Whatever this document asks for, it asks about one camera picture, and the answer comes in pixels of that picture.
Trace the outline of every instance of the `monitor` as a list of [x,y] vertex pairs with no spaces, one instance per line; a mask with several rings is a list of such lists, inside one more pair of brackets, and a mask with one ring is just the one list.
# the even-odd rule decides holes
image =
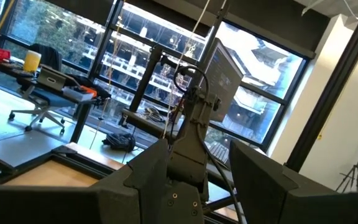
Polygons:
[[218,38],[213,40],[211,49],[203,57],[200,69],[208,77],[210,93],[216,94],[221,100],[218,110],[211,114],[211,121],[222,122],[244,74]]

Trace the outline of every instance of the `yellow cup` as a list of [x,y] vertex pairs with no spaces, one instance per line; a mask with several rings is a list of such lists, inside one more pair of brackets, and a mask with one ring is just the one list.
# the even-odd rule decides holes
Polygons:
[[27,72],[37,71],[38,66],[40,65],[41,56],[40,53],[29,50],[24,59],[23,70]]

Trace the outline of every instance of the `office chair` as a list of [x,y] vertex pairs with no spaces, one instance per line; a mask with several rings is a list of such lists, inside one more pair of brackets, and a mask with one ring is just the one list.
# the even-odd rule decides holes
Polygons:
[[[52,67],[55,70],[60,71],[62,67],[62,56],[59,54],[57,50],[52,47],[33,44],[30,46],[29,50],[34,52],[38,52],[42,55],[41,64]],[[48,118],[54,123],[58,124],[62,127],[60,134],[65,132],[65,120],[63,117],[60,117],[61,120],[58,121],[55,118],[55,115],[50,113],[50,111],[55,111],[59,108],[74,106],[75,104],[59,97],[53,93],[42,90],[40,88],[35,88],[35,86],[29,86],[26,83],[23,83],[20,79],[16,80],[18,84],[20,84],[20,88],[18,89],[19,94],[21,94],[22,98],[33,103],[35,105],[34,110],[12,110],[9,115],[9,120],[13,120],[15,117],[15,113],[24,113],[24,114],[32,114],[36,115],[35,119],[31,121],[31,123],[25,127],[25,131],[31,131],[32,126],[36,122],[42,122],[44,118]]]

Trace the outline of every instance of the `chair base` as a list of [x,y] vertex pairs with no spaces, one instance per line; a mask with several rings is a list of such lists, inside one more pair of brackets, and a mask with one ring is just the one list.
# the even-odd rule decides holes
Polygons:
[[33,125],[36,122],[42,123],[44,118],[48,118],[49,120],[53,121],[55,124],[57,124],[60,127],[62,127],[62,129],[60,130],[60,134],[63,134],[65,132],[65,126],[63,125],[65,123],[64,118],[62,117],[61,120],[58,121],[54,117],[54,114],[49,113],[50,110],[51,110],[50,107],[36,108],[34,110],[12,110],[10,115],[9,115],[9,120],[12,121],[15,118],[15,113],[24,113],[24,114],[36,115],[36,117],[31,121],[31,123],[28,126],[25,127],[25,131],[31,131]]

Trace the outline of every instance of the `tripod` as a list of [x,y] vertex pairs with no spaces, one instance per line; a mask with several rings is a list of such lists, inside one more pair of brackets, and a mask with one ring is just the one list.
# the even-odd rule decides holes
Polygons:
[[349,185],[349,183],[351,184],[351,188],[353,188],[354,176],[355,176],[356,172],[357,172],[356,190],[358,191],[358,161],[357,161],[357,164],[354,164],[353,167],[351,168],[351,170],[345,175],[345,178],[343,178],[341,184],[339,184],[339,186],[336,188],[336,191],[338,191],[341,188],[342,184],[344,182],[346,182],[346,179],[348,179],[348,178],[350,178],[350,179],[347,180],[346,185],[342,190],[342,193],[345,192],[345,190],[346,190],[347,186]]

